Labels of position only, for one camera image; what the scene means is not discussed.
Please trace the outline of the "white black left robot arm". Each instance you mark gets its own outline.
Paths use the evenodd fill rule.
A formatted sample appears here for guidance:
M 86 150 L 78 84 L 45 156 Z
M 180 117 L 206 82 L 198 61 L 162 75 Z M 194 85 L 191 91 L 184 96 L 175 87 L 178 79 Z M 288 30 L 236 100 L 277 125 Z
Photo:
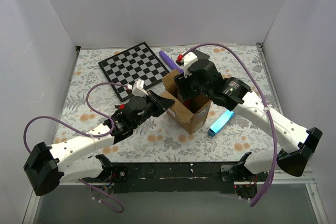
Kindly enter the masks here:
M 133 96 L 127 103 L 119 105 L 110 119 L 84 135 L 58 144 L 38 143 L 24 165 L 34 193 L 43 196 L 61 183 L 80 178 L 94 182 L 115 179 L 118 174 L 105 156 L 86 156 L 130 137 L 147 119 L 161 116 L 174 103 L 173 99 L 148 91 L 145 97 Z

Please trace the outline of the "brown cardboard express box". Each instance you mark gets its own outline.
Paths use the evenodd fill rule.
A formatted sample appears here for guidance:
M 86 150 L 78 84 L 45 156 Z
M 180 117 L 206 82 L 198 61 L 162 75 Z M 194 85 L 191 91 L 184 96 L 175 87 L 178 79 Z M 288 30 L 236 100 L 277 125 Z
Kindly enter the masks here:
M 196 98 L 183 102 L 174 81 L 174 77 L 179 74 L 180 72 L 174 69 L 162 79 L 165 91 L 160 96 L 174 100 L 175 103 L 167 110 L 167 114 L 186 132 L 193 134 L 205 124 L 211 107 L 211 100 L 198 95 Z

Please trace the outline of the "shiny light blue packet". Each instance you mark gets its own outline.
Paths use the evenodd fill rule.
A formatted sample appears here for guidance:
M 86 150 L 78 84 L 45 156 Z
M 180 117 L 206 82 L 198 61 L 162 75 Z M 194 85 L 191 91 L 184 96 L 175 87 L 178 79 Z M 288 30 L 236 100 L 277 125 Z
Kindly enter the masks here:
M 210 137 L 215 136 L 235 115 L 233 111 L 226 110 L 208 129 Z

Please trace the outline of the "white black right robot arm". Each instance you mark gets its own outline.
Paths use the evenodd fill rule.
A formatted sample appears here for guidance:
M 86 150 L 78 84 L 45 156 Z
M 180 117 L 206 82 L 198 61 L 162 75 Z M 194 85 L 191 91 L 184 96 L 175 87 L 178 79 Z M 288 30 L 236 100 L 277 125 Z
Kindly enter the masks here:
M 203 95 L 236 115 L 258 126 L 277 142 L 274 150 L 244 155 L 231 176 L 240 178 L 270 171 L 278 166 L 291 176 L 300 177 L 322 137 L 317 127 L 307 129 L 295 124 L 268 105 L 249 85 L 238 78 L 223 78 L 213 62 L 193 56 L 177 60 L 184 72 L 174 78 L 184 101 Z

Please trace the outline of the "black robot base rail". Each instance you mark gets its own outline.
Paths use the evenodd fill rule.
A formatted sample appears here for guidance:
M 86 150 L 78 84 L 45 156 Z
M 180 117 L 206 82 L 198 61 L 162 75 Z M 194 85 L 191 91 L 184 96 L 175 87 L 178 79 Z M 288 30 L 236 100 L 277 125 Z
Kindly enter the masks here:
M 104 183 L 115 194 L 146 192 L 218 192 L 238 194 L 244 198 L 256 195 L 258 182 L 266 173 L 247 179 L 232 178 L 236 162 L 163 162 L 163 163 L 104 163 L 97 176 L 84 176 L 87 183 Z

